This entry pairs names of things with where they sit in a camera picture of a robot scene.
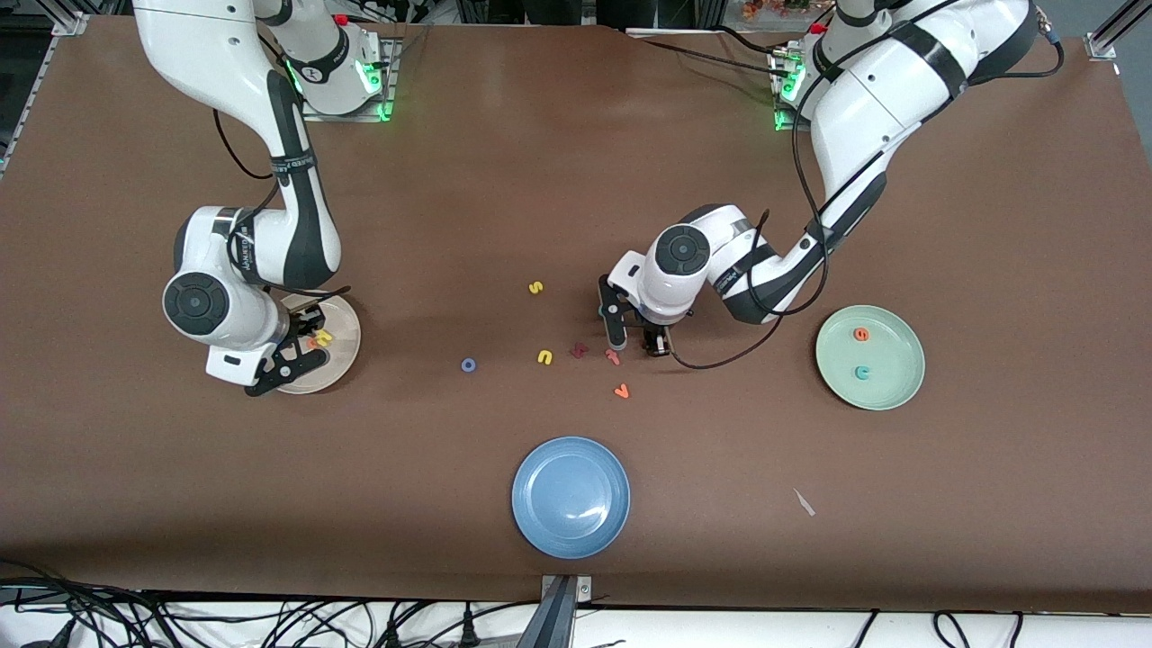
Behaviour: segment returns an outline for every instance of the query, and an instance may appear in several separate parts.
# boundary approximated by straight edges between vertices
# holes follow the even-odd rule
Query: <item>brown tabletop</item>
[[[615,603],[1152,609],[1152,173],[1111,63],[1071,44],[1053,78],[965,93],[896,155],[816,306],[690,372],[638,344],[604,359],[596,280],[708,202],[771,206],[768,240],[793,244],[806,212],[766,77],[602,28],[418,32],[391,123],[311,126],[361,355],[325,393],[259,399],[203,372],[160,294],[180,223],[267,187],[130,18],[61,42],[0,182],[0,553],[141,588],[514,600],[583,572]],[[924,344],[895,410],[817,372],[820,323],[855,303]],[[764,331],[711,291],[696,312],[689,360]],[[621,536],[575,563],[509,506],[562,435],[605,443],[632,487]]]

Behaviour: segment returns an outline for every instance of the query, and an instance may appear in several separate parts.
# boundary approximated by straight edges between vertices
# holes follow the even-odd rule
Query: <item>table surface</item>
[[[420,32],[392,122],[310,127],[359,359],[325,393],[260,399],[202,372],[160,294],[184,217],[265,184],[130,18],[61,42],[0,183],[0,553],[167,589],[514,600],[582,572],[616,603],[1152,606],[1152,173],[1111,65],[1069,46],[1053,78],[965,93],[896,155],[816,306],[690,372],[601,357],[596,280],[710,202],[771,206],[791,244],[805,206],[766,78],[602,28]],[[1038,44],[1021,67],[1049,63]],[[854,303],[924,344],[908,405],[854,409],[820,380],[817,330]],[[763,332],[714,294],[696,312],[689,360]],[[520,461],[563,435],[632,485],[621,536],[575,563],[509,507]]]

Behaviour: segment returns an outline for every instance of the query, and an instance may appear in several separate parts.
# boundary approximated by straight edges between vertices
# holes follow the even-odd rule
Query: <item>gray floor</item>
[[[1066,47],[1083,47],[1083,36],[1100,25],[1121,0],[1038,0]],[[1116,45],[1120,81],[1152,164],[1152,18],[1145,17]]]

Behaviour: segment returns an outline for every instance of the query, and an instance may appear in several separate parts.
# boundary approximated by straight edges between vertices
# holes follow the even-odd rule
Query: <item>blue plate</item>
[[[628,475],[607,447],[583,437],[537,446],[516,472],[511,512],[540,551],[577,559],[604,551],[624,528]]]

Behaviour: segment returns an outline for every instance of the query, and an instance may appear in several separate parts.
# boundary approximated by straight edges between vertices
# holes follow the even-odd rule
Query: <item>light green plate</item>
[[[865,341],[858,329],[867,331]],[[864,409],[900,407],[924,382],[920,340],[903,319],[874,306],[833,312],[816,338],[816,364],[836,395]]]

